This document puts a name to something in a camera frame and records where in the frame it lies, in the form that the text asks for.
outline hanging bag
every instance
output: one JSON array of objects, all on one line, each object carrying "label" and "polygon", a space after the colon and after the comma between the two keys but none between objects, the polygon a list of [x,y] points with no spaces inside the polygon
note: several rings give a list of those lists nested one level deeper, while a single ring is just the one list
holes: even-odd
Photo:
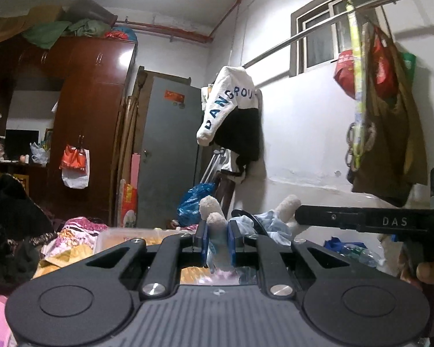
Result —
[{"label": "hanging bag", "polygon": [[[398,92],[398,82],[389,47],[382,43],[382,30],[375,28],[375,37],[371,50],[372,61],[370,71],[375,76],[376,93],[381,99],[395,97]],[[345,93],[355,99],[354,56],[352,49],[339,54],[334,71],[334,79]]]},{"label": "hanging bag", "polygon": [[[370,193],[397,207],[405,205],[413,184],[427,184],[424,137],[417,106],[406,77],[403,60],[394,42],[376,27],[376,38],[387,48],[381,55],[395,69],[398,92],[383,100],[375,72],[367,76],[365,151],[358,169],[348,174],[352,192]],[[374,66],[375,46],[367,53],[369,69]]]},{"label": "hanging bag", "polygon": [[82,173],[87,172],[87,154],[82,148],[82,140],[84,137],[79,136],[79,144],[77,147],[73,147],[69,144],[66,145],[61,159],[60,169],[72,169]]}]

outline white plush toy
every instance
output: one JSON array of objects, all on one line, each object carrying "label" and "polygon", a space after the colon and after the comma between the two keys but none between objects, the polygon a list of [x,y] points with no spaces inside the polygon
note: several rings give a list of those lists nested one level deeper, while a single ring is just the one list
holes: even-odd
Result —
[{"label": "white plush toy", "polygon": [[[295,195],[286,197],[278,207],[265,214],[256,215],[260,220],[269,236],[277,242],[289,244],[289,241],[296,235],[303,232],[307,227],[299,226],[294,220],[294,213],[301,205],[301,201]],[[209,233],[209,252],[207,265],[211,272],[215,269],[222,271],[233,271],[230,253],[228,249],[228,222],[225,219],[218,201],[210,195],[199,202],[199,212],[201,218],[207,221]],[[244,235],[251,235],[253,231],[252,221],[238,217],[237,220],[240,231]]]}]

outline green cloth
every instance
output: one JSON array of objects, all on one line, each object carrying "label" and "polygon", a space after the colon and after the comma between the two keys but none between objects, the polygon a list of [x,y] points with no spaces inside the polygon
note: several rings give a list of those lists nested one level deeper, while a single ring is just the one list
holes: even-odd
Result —
[{"label": "green cloth", "polygon": [[111,31],[111,26],[93,19],[81,19],[70,25],[65,35],[71,36],[103,36],[108,31]]},{"label": "green cloth", "polygon": [[68,21],[40,23],[24,31],[22,35],[37,47],[50,49],[70,24]]}]

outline blue bag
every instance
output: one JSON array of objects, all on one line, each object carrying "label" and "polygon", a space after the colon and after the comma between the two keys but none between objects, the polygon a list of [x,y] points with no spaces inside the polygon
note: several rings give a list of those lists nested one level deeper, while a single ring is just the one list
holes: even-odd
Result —
[{"label": "blue bag", "polygon": [[177,219],[180,227],[188,227],[201,221],[199,202],[204,197],[212,195],[215,187],[214,183],[201,183],[186,192],[177,208]]}]

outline wooden wardrobe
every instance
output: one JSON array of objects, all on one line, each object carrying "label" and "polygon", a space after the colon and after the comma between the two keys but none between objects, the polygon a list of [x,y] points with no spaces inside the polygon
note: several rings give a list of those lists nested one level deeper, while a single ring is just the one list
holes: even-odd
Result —
[{"label": "wooden wardrobe", "polygon": [[[135,46],[91,37],[61,37],[50,50],[21,36],[0,43],[0,135],[5,135],[14,90],[60,90],[42,201],[58,218],[96,217],[111,223],[117,121]],[[90,181],[82,190],[66,187],[59,169],[66,144],[76,145],[79,136],[90,151]]]}]

